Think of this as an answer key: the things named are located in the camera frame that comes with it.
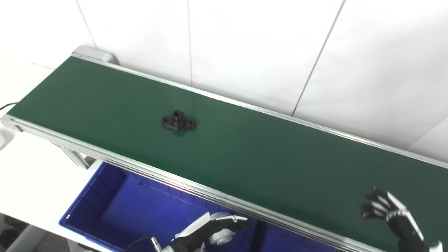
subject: floor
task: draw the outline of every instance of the floor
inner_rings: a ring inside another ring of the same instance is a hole
[[[48,232],[33,252],[70,252],[67,239]]]

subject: blue storage box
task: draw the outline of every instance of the blue storage box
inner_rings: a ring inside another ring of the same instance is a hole
[[[274,225],[265,225],[259,252],[333,252],[334,248],[289,232]]]
[[[165,247],[175,234],[206,212],[245,216],[103,163],[59,224],[108,249],[122,252],[133,241],[147,235],[154,235]],[[253,233],[253,227],[243,228],[229,243],[221,246],[206,243],[206,247],[209,252],[248,252]],[[150,248],[132,251],[147,252]]]

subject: black metal part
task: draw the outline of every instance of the black metal part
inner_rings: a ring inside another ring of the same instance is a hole
[[[173,130],[191,130],[196,128],[196,120],[187,117],[181,110],[175,110],[171,115],[162,117],[162,125]]]

